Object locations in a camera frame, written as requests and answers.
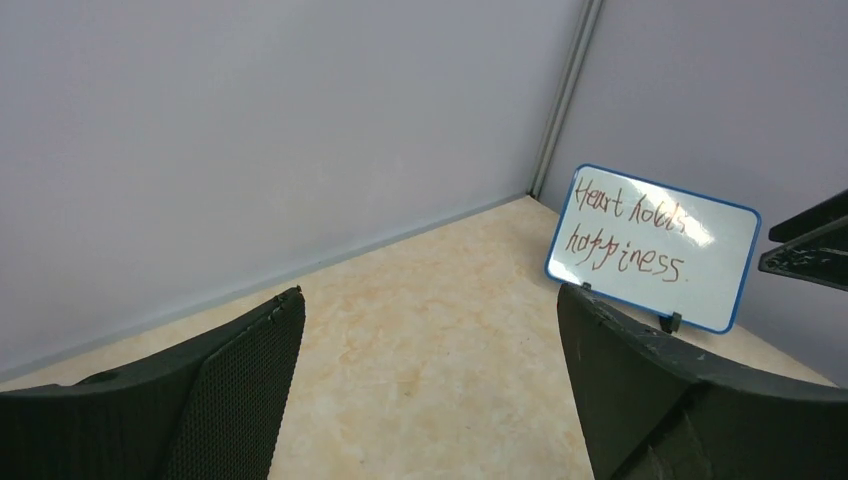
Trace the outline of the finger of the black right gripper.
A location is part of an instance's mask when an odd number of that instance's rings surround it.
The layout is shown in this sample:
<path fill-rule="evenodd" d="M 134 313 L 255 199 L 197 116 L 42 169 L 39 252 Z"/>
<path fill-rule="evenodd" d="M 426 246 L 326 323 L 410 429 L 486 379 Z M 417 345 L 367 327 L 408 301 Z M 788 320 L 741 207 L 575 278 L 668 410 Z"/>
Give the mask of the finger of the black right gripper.
<path fill-rule="evenodd" d="M 760 256 L 760 271 L 847 289 L 846 191 L 773 226 L 768 239 L 778 246 Z"/>

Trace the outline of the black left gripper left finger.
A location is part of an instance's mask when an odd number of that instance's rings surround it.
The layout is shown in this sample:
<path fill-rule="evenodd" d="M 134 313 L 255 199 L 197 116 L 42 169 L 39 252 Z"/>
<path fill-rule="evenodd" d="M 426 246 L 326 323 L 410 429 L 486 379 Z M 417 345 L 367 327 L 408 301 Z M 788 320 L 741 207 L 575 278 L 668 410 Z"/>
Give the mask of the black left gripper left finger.
<path fill-rule="evenodd" d="M 72 385 L 1 395 L 5 479 L 264 479 L 306 320 L 299 287 Z"/>

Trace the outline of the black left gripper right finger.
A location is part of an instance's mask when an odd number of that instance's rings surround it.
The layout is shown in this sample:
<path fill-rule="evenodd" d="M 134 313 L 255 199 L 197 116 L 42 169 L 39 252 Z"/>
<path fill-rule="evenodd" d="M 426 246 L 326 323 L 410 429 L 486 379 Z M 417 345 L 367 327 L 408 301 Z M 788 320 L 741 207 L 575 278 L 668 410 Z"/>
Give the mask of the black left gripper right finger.
<path fill-rule="evenodd" d="M 561 343 L 598 479 L 843 479 L 847 393 L 713 354 L 569 284 Z"/>

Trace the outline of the blue-framed small whiteboard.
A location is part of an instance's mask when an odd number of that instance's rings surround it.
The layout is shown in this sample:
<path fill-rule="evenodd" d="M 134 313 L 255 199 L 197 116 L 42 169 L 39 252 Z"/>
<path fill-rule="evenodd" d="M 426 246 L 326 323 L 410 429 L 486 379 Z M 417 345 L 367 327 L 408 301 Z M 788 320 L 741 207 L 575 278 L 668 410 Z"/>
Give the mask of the blue-framed small whiteboard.
<path fill-rule="evenodd" d="M 661 317 L 724 334 L 737 311 L 760 214 L 726 200 L 582 164 L 545 272 Z"/>

